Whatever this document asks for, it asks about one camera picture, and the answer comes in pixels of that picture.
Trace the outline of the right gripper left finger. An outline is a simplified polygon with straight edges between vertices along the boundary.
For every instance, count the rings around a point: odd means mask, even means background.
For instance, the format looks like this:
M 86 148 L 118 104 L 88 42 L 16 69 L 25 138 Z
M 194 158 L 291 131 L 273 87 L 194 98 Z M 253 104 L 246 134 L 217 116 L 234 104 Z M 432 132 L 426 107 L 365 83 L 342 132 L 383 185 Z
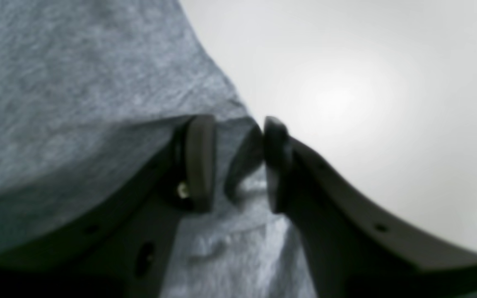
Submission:
M 0 253 L 0 298 L 157 298 L 182 217 L 214 201 L 214 115 L 173 123 L 172 138 L 105 202 Z

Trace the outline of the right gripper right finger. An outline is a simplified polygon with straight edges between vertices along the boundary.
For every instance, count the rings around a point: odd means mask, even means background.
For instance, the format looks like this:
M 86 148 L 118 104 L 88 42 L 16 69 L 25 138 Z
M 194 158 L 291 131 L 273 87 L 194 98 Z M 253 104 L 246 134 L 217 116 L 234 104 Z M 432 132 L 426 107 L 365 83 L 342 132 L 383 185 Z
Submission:
M 319 298 L 477 298 L 477 252 L 376 205 L 275 117 L 263 149 L 271 211 L 297 229 Z

